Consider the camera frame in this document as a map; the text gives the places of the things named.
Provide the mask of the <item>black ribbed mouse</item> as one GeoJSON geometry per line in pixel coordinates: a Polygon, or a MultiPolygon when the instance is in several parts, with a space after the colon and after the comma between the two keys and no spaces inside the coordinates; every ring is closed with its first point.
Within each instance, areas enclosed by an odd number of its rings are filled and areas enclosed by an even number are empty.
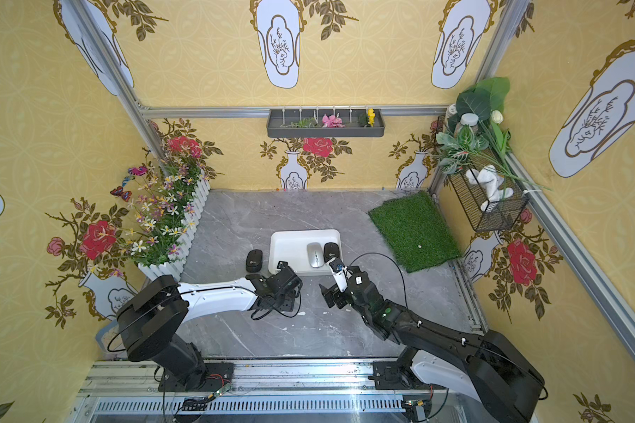
{"type": "Polygon", "coordinates": [[[245,269],[248,273],[260,273],[263,267],[263,251],[250,250],[245,259],[245,269]]]}
{"type": "Polygon", "coordinates": [[[326,243],[323,249],[324,261],[330,262],[334,258],[340,258],[340,247],[338,243],[326,243]]]}

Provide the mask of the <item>white plastic storage box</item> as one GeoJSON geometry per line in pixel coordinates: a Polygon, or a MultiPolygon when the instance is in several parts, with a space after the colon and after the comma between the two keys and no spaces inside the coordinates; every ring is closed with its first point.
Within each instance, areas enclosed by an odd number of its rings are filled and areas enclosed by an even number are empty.
{"type": "Polygon", "coordinates": [[[330,267],[325,264],[319,269],[312,269],[307,260],[307,245],[320,243],[324,249],[326,243],[338,243],[341,250],[340,232],[336,229],[319,229],[304,231],[280,231],[271,236],[270,255],[267,269],[277,273],[279,261],[286,261],[298,276],[331,276],[330,267]]]}

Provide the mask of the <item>silver mouse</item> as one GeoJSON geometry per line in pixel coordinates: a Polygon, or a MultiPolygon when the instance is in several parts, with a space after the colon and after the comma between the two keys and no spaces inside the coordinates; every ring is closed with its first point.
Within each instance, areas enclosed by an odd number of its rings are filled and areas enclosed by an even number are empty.
{"type": "Polygon", "coordinates": [[[324,264],[324,251],[320,243],[309,243],[307,249],[308,264],[312,269],[319,269],[324,264]]]}

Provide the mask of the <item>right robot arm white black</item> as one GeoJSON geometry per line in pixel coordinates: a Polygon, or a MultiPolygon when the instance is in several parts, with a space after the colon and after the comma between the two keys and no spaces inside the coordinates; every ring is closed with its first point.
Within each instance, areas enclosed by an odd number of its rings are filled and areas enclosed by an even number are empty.
{"type": "Polygon", "coordinates": [[[322,287],[328,307],[349,306],[380,339],[401,345],[396,361],[377,361],[370,376],[380,391],[443,386],[480,402],[498,422],[529,422],[548,398],[543,376],[501,333],[455,331],[386,299],[357,266],[334,258],[335,283],[322,287]]]}

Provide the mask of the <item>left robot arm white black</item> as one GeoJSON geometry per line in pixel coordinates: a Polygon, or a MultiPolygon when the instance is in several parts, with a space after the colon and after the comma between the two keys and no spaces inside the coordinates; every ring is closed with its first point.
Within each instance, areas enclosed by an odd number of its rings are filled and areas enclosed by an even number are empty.
{"type": "Polygon", "coordinates": [[[301,306],[303,282],[285,262],[264,277],[248,274],[238,280],[187,284],[163,275],[148,284],[117,312],[118,351],[131,362],[153,361],[162,371],[158,390],[216,391],[233,380],[231,362],[207,364],[199,349],[178,336],[182,324],[201,317],[235,311],[261,320],[271,313],[294,317],[301,306]]]}

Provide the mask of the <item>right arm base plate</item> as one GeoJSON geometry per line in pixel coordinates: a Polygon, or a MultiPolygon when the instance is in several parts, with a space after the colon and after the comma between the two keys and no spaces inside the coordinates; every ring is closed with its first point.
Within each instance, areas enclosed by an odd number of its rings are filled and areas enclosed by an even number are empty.
{"type": "Polygon", "coordinates": [[[430,390],[431,385],[421,382],[411,371],[397,361],[374,361],[372,374],[368,379],[374,382],[377,391],[430,390]]]}

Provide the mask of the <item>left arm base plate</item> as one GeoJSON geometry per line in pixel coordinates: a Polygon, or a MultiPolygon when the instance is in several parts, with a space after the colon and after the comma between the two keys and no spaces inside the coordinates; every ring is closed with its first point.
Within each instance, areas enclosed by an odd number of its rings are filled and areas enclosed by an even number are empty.
{"type": "Polygon", "coordinates": [[[232,381],[235,365],[232,362],[206,363],[194,373],[177,378],[167,373],[158,385],[160,392],[214,392],[232,381]]]}

